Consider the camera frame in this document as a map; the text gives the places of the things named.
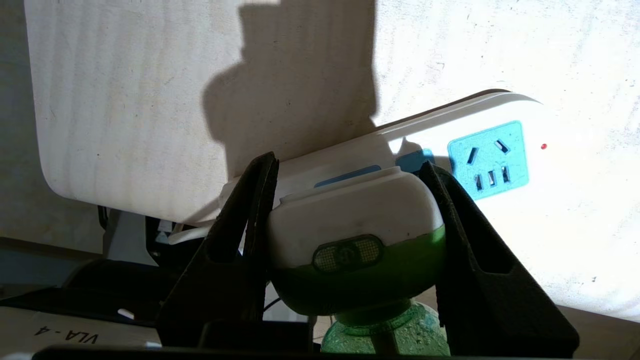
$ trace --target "bottle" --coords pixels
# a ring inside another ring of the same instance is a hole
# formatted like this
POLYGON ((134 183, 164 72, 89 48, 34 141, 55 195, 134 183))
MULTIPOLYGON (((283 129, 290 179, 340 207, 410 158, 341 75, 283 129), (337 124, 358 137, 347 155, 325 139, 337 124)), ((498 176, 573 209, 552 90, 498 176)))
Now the bottle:
POLYGON ((438 313, 427 305, 403 300, 336 318, 324 336, 322 352, 450 356, 438 313))

